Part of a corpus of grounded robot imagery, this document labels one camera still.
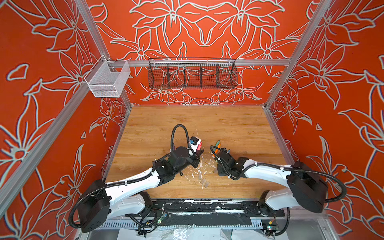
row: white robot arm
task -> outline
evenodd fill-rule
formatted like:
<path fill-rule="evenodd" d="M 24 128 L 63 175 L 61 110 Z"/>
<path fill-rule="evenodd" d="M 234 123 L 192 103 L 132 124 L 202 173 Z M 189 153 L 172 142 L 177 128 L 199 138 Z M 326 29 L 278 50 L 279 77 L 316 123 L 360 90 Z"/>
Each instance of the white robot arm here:
<path fill-rule="evenodd" d="M 218 162 L 219 176 L 228 176 L 233 180 L 241 177 L 259 178 L 285 187 L 278 191 L 266 190 L 262 194 L 258 203 L 261 214 L 269 216 L 274 210 L 296 206 L 320 213 L 324 203 L 338 201 L 346 195 L 346 187 L 339 179 L 323 172 L 313 171 L 302 162 L 280 166 L 256 162 L 247 157 L 235 160 L 224 147 L 211 146 L 210 149 Z M 337 182 L 342 189 L 340 195 L 326 199 L 328 185 L 319 175 Z"/>
<path fill-rule="evenodd" d="M 174 149 L 173 138 L 178 127 L 185 130 L 187 147 Z M 154 188 L 174 179 L 175 175 L 192 165 L 200 163 L 201 139 L 189 138 L 187 129 L 176 125 L 172 130 L 170 153 L 152 162 L 152 167 L 135 176 L 118 182 L 104 183 L 101 179 L 94 181 L 80 196 L 70 211 L 68 222 L 73 228 L 81 228 L 89 232 L 102 225 L 106 219 L 137 214 L 145 207 L 152 208 L 152 201 L 146 189 Z M 80 224 L 73 221 L 73 215 L 78 210 Z"/>

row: orange wall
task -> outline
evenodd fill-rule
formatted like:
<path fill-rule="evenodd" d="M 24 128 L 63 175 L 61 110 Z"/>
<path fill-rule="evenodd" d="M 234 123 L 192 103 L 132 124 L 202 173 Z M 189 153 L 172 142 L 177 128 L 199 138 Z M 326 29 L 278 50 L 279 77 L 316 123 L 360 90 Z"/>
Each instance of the orange wall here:
<path fill-rule="evenodd" d="M 72 0 L 7 1 L 0 22 L 2 186 L 100 55 Z M 89 92 L 1 218 L 0 238 L 73 238 L 68 212 L 102 177 L 125 115 L 120 98 Z"/>
<path fill-rule="evenodd" d="M 382 1 L 335 0 L 272 107 L 294 159 L 346 184 L 325 206 L 341 239 L 384 238 L 383 12 Z"/>
<path fill-rule="evenodd" d="M 318 2 L 87 0 L 114 60 L 289 58 Z M 135 67 L 126 91 L 136 105 L 263 104 L 283 69 L 239 67 L 232 90 L 160 91 L 148 88 L 146 68 Z"/>

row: basket divider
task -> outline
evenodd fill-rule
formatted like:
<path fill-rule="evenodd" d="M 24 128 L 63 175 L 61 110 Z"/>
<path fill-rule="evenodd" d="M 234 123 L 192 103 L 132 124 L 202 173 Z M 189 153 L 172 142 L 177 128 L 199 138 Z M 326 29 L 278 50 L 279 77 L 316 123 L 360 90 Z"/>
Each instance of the basket divider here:
<path fill-rule="evenodd" d="M 168 88 L 170 88 L 169 63 L 167 63 L 167 81 L 168 81 Z"/>
<path fill-rule="evenodd" d="M 150 70 L 150 72 L 151 72 L 151 76 L 152 76 L 152 81 L 150 81 L 150 83 L 149 83 L 149 87 L 150 87 L 151 89 L 153 89 L 153 85 L 154 85 L 154 83 L 155 83 L 155 76 L 153 75 L 152 64 L 151 64 L 150 61 L 149 61 L 149 70 Z"/>
<path fill-rule="evenodd" d="M 200 88 L 203 88 L 203 68 L 200 63 Z"/>
<path fill-rule="evenodd" d="M 183 63 L 183 75 L 184 75 L 184 86 L 187 87 L 188 83 L 187 83 L 187 80 L 185 78 L 185 63 Z"/>
<path fill-rule="evenodd" d="M 229 74 L 229 81 L 231 82 L 232 88 L 234 88 L 233 82 L 232 82 L 232 72 L 234 67 L 235 67 L 235 62 L 232 63 L 231 73 Z"/>
<path fill-rule="evenodd" d="M 217 88 L 220 88 L 219 70 L 218 70 L 218 64 L 217 63 L 216 63 L 216 86 L 217 86 Z"/>

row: wooden table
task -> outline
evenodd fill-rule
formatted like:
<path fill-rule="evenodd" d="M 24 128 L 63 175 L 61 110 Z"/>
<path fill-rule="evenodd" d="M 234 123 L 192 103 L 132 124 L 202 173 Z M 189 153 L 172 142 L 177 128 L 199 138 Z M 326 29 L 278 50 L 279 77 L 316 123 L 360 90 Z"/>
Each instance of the wooden table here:
<path fill-rule="evenodd" d="M 209 146 L 220 139 L 231 155 L 273 164 L 286 164 L 261 107 L 248 106 L 135 106 L 109 171 L 107 182 L 138 174 L 152 166 L 170 150 L 170 135 L 176 124 L 186 126 L 189 137 L 202 139 L 204 153 L 200 164 L 184 169 L 183 176 L 147 192 L 152 198 L 238 198 L 257 199 L 264 190 L 283 186 L 261 179 L 234 181 L 219 177 Z M 178 128 L 175 147 L 185 146 L 186 138 Z M 204 187 L 199 173 L 209 184 Z"/>

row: black cable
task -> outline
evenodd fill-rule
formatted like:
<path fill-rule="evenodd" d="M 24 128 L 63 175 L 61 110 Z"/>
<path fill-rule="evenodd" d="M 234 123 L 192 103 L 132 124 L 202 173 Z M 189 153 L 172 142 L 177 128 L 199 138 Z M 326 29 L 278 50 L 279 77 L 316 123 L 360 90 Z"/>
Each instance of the black cable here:
<path fill-rule="evenodd" d="M 162 209 L 155 209 L 155 210 L 163 211 L 164 213 L 168 214 L 167 211 L 164 211 L 164 210 L 162 210 Z M 155 227 L 154 227 L 152 230 L 148 231 L 147 233 L 151 233 L 151 232 L 153 232 L 158 226 L 159 226 L 159 223 L 156 222 Z"/>
<path fill-rule="evenodd" d="M 136 179 L 132 179 L 132 180 L 128 180 L 128 181 L 120 181 L 120 182 L 113 182 L 111 184 L 108 184 L 108 185 L 105 185 L 104 187 L 101 187 L 101 188 L 98 188 L 88 194 L 86 194 L 85 196 L 83 196 L 81 199 L 78 199 L 76 204 L 72 207 L 71 211 L 70 211 L 70 214 L 68 216 L 68 223 L 71 227 L 73 228 L 81 228 L 81 224 L 76 224 L 74 221 L 73 221 L 73 215 L 74 215 L 74 212 L 76 211 L 76 209 L 79 207 L 80 203 L 82 203 L 83 201 L 85 201 L 88 197 L 90 197 L 91 195 L 94 195 L 98 192 L 100 192 L 101 190 L 104 190 L 104 189 L 107 189 L 107 188 L 110 188 L 110 187 L 116 187 L 116 186 L 121 186 L 121 185 L 126 185 L 126 184 L 131 184 L 131 183 L 135 183 L 135 182 L 140 182 L 142 180 L 145 180 L 147 179 L 148 177 L 152 176 L 152 172 L 149 173 L 148 175 L 144 176 L 144 177 L 140 177 L 140 178 L 136 178 Z"/>
<path fill-rule="evenodd" d="M 177 124 L 177 125 L 173 128 L 173 130 L 172 130 L 172 134 L 171 134 L 171 136 L 170 136 L 170 151 L 171 151 L 171 152 L 175 150 L 175 149 L 174 149 L 174 145 L 173 145 L 173 138 L 174 138 L 174 136 L 175 136 L 175 132 L 176 132 L 176 129 L 177 129 L 178 127 L 182 127 L 182 128 L 184 129 L 184 131 L 185 131 L 185 135 L 187 136 L 187 148 L 189 148 L 189 136 L 188 136 L 187 128 L 186 128 L 183 124 Z"/>
<path fill-rule="evenodd" d="M 146 225 L 143 223 L 144 219 L 151 213 L 151 212 L 154 212 L 155 216 L 153 217 L 153 220 L 150 224 Z M 151 228 L 155 222 L 156 222 L 156 218 L 157 218 L 157 211 L 154 210 L 154 209 L 151 209 L 147 214 L 145 214 L 140 221 L 138 221 L 134 216 L 133 214 L 127 214 L 138 226 L 139 226 L 139 235 L 144 235 L 146 237 L 147 233 L 149 232 L 152 232 L 152 231 L 147 231 L 145 230 L 145 228 Z"/>
<path fill-rule="evenodd" d="M 223 151 L 222 149 L 220 149 L 220 148 L 218 148 L 216 146 L 213 146 L 213 145 L 211 145 L 209 148 L 211 149 L 211 151 L 212 151 L 212 148 L 218 149 L 220 151 Z M 212 153 L 215 155 L 215 157 L 218 158 L 217 154 L 214 151 L 212 151 Z M 258 162 L 257 165 L 256 164 L 251 164 L 251 165 L 247 166 L 246 168 L 244 168 L 237 177 L 230 176 L 230 178 L 233 179 L 233 180 L 239 180 L 241 175 L 243 175 L 248 169 L 250 169 L 252 167 L 255 167 L 255 166 L 267 166 L 267 167 L 272 167 L 272 168 L 276 168 L 276 169 L 281 169 L 281 166 L 278 166 L 278 165 Z M 344 183 L 342 181 L 340 181 L 339 179 L 335 178 L 334 176 L 330 175 L 330 174 L 327 174 L 327 173 L 324 173 L 324 172 L 312 171 L 312 170 L 304 170 L 304 169 L 299 169 L 299 168 L 290 168 L 290 167 L 283 167 L 283 171 L 314 173 L 314 174 L 318 174 L 320 176 L 327 177 L 327 178 L 335 181 L 341 187 L 341 193 L 338 196 L 333 197 L 331 199 L 325 199 L 324 202 L 326 202 L 326 203 L 339 201 L 339 200 L 341 200 L 342 198 L 344 198 L 347 195 L 347 187 L 344 185 Z"/>
<path fill-rule="evenodd" d="M 275 236 L 279 236 L 279 235 L 283 234 L 287 230 L 288 225 L 289 225 L 289 218 L 290 218 L 290 211 L 289 211 L 289 207 L 287 207 L 287 221 L 285 222 L 285 226 L 284 226 L 284 228 L 281 231 L 275 233 Z M 265 235 L 273 236 L 273 233 L 265 232 Z"/>
<path fill-rule="evenodd" d="M 221 167 L 223 168 L 224 172 L 226 175 L 230 175 L 229 172 L 227 172 L 227 170 L 225 169 L 225 166 L 224 166 L 224 163 L 221 161 L 221 158 L 215 153 L 215 151 L 213 149 L 217 149 L 217 150 L 220 150 L 220 151 L 223 151 L 221 148 L 218 148 L 214 145 L 211 145 L 209 146 L 209 149 L 211 150 L 211 152 L 213 153 L 213 155 L 217 158 L 217 160 L 220 162 L 220 165 Z"/>

